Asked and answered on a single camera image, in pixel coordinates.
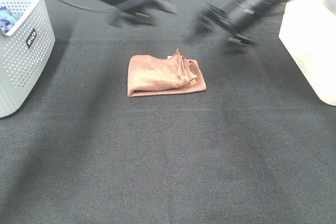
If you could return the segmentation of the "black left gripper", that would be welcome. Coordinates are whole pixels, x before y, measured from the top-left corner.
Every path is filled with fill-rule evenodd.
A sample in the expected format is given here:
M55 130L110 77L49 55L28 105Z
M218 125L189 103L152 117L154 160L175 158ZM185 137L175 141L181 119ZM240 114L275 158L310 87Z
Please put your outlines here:
M113 27L120 27L122 22L131 25L154 26L155 19L147 12L155 8L156 0L108 0L114 7L108 15L107 23Z

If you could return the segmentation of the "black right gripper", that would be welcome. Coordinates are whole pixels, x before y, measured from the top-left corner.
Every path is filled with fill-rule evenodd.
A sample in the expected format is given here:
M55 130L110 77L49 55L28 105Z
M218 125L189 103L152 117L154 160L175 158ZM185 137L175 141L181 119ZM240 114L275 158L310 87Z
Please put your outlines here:
M244 46L257 43L257 40L245 31L259 18L260 4L251 1L231 1L223 8L207 4L199 14L200 22L207 30L212 28L212 24L217 24L229 32L228 41Z

